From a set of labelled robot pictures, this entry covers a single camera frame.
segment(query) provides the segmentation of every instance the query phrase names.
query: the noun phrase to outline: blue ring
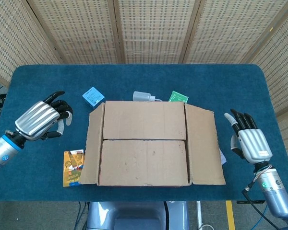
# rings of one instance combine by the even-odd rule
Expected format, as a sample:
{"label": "blue ring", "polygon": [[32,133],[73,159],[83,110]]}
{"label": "blue ring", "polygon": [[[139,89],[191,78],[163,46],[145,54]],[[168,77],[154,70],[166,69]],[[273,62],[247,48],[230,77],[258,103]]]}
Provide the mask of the blue ring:
{"label": "blue ring", "polygon": [[6,135],[3,135],[2,139],[5,140],[10,146],[12,146],[17,151],[20,152],[22,150],[18,145],[16,145],[14,142],[12,142]]}

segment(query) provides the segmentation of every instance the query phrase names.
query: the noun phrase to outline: table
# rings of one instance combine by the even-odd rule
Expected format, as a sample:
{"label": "table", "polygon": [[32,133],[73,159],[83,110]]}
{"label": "table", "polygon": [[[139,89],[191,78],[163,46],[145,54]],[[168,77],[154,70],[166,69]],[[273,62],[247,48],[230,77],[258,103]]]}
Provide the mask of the table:
{"label": "table", "polygon": [[[96,87],[107,100],[132,100],[133,91],[149,92],[167,101],[172,90],[189,96],[188,103],[215,112],[219,146],[227,185],[179,188],[98,187],[63,188],[63,152],[85,148],[88,114],[92,108],[82,94]],[[25,149],[0,170],[0,200],[21,201],[164,201],[243,200],[241,190],[253,178],[253,166],[230,151],[233,134],[223,114],[230,108],[251,114],[265,133],[288,191],[288,157],[277,125],[264,74],[256,65],[31,65],[13,74],[0,118],[0,136],[14,130],[14,121],[49,94],[64,90],[60,99],[73,108],[72,125],[62,137],[26,142]],[[263,199],[259,186],[251,199]]]}

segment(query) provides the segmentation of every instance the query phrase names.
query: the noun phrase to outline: cardboard box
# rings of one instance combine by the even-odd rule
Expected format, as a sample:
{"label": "cardboard box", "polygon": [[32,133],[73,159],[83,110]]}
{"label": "cardboard box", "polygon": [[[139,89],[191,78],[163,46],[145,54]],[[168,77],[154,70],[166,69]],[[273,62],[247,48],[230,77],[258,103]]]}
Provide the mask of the cardboard box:
{"label": "cardboard box", "polygon": [[225,184],[214,113],[182,102],[102,103],[90,114],[81,184]]}

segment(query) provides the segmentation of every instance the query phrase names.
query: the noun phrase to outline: yellow floor marking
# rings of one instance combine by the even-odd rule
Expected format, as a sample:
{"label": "yellow floor marking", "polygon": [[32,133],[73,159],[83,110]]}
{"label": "yellow floor marking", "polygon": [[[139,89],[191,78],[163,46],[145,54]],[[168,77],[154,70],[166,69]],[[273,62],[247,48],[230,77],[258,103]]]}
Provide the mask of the yellow floor marking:
{"label": "yellow floor marking", "polygon": [[234,213],[232,211],[231,200],[226,201],[226,211],[227,211],[228,228],[229,230],[235,230]]}

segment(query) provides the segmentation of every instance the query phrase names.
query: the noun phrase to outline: floor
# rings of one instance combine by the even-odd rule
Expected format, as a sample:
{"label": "floor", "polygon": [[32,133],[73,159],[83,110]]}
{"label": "floor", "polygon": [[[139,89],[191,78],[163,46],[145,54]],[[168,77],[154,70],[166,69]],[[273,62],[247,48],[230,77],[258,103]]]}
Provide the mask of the floor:
{"label": "floor", "polygon": [[[256,205],[261,211],[266,204]],[[190,215],[190,229],[197,229],[196,204],[188,202]],[[250,230],[260,215],[251,205],[236,204],[232,202],[235,227],[237,230]],[[0,202],[0,230],[43,230],[59,229],[72,230],[77,216],[78,202]],[[278,227],[286,226],[285,223],[271,216],[267,211],[266,216]],[[87,211],[77,227],[82,229],[86,221]],[[228,218],[225,201],[202,202],[203,223],[212,225],[215,230],[228,230]],[[270,230],[272,227],[262,220],[257,229]]]}

